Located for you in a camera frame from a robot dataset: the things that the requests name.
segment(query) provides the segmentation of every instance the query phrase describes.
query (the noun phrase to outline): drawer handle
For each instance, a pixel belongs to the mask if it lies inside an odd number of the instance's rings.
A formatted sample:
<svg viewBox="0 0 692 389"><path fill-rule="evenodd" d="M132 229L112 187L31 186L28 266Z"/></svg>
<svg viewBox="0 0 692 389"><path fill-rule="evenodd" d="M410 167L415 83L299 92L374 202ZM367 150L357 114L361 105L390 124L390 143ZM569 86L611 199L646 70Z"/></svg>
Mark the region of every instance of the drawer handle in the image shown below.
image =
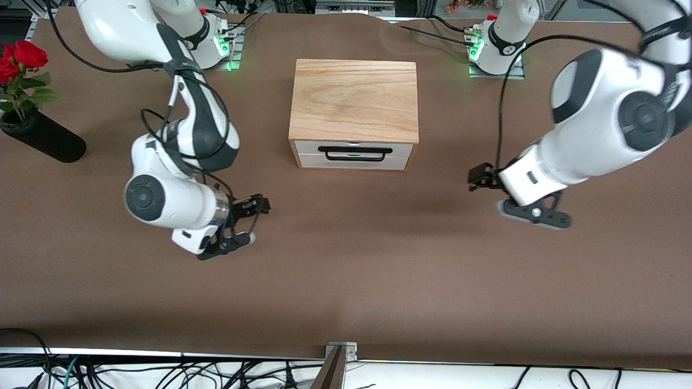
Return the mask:
<svg viewBox="0 0 692 389"><path fill-rule="evenodd" d="M317 148L319 152L325 153L325 157L330 161L361 161L361 162L382 162L385 160L385 155L391 154L392 149L389 147L342 147L342 146L320 146ZM382 154L381 156L335 156L329 155L332 152L341 153L373 153Z"/></svg>

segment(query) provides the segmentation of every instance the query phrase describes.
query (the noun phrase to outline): brown tabletop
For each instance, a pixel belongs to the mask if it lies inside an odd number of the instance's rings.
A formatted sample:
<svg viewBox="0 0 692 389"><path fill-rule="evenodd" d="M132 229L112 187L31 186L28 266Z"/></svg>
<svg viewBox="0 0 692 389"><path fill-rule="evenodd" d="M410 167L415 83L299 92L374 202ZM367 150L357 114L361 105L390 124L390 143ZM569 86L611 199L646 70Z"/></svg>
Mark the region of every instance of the brown tabletop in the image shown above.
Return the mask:
<svg viewBox="0 0 692 389"><path fill-rule="evenodd" d="M85 58L122 66L92 47L73 8L57 21ZM552 33L637 40L627 24L574 22L540 22L531 37ZM139 109L162 111L170 79L87 68L46 20L34 42L65 95L45 113L88 150L63 164L0 136L3 327L62 347L316 357L327 341L355 341L367 359L692 363L692 133L569 188L568 230L511 221L495 213L502 193L466 190L467 170L493 158L500 81L470 79L459 45L364 15L267 15L248 31L240 70L208 79L242 145L219 176L273 209L254 246L198 262L122 203L129 148L145 132ZM507 91L505 160L552 128L551 81L588 48L553 41L525 55L527 79ZM409 172L297 168L298 58L417 63Z"/></svg>

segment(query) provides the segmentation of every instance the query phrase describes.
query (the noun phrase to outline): white drawer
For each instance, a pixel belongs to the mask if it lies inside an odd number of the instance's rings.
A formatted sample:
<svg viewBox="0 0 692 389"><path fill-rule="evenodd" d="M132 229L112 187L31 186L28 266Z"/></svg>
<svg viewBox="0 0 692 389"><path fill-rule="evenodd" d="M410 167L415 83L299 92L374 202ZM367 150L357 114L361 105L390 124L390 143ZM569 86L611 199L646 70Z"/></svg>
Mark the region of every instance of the white drawer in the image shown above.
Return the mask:
<svg viewBox="0 0 692 389"><path fill-rule="evenodd" d="M404 170L408 162L407 156L390 156L389 154L383 161L330 161L324 153L298 154L298 158L304 168Z"/></svg>
<svg viewBox="0 0 692 389"><path fill-rule="evenodd" d="M404 156L408 157L411 155L411 149L413 145L406 145L403 143L361 143L361 142L330 142L330 141L294 141L295 150L299 154L322 154L318 150L320 146L327 147L384 147L392 149L392 152L387 154L390 156Z"/></svg>

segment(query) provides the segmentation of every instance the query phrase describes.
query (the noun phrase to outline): wood grain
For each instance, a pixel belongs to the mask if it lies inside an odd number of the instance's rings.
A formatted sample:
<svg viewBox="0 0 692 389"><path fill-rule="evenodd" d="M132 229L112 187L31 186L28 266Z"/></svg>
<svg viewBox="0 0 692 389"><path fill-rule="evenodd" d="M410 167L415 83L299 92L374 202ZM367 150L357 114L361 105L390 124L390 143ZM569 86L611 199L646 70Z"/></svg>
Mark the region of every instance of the wood grain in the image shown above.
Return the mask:
<svg viewBox="0 0 692 389"><path fill-rule="evenodd" d="M298 59L289 138L417 144L416 64Z"/></svg>

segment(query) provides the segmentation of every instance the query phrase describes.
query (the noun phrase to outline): red rose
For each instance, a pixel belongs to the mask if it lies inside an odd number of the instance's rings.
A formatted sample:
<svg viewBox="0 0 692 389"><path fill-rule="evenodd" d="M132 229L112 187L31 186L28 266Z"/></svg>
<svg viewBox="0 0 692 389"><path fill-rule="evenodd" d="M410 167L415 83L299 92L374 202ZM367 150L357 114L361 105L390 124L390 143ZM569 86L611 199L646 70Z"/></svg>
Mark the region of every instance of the red rose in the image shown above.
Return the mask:
<svg viewBox="0 0 692 389"><path fill-rule="evenodd" d="M19 75L19 66L13 64L9 58L0 58L0 84L7 85L10 78Z"/></svg>
<svg viewBox="0 0 692 389"><path fill-rule="evenodd" d="M5 47L5 49L3 51L3 58L7 58L9 60L10 58L15 56L15 47L14 46L10 46L7 43L3 43L2 45Z"/></svg>
<svg viewBox="0 0 692 389"><path fill-rule="evenodd" d="M48 62L46 52L29 41L19 41L15 44L15 59L27 69L40 68Z"/></svg>

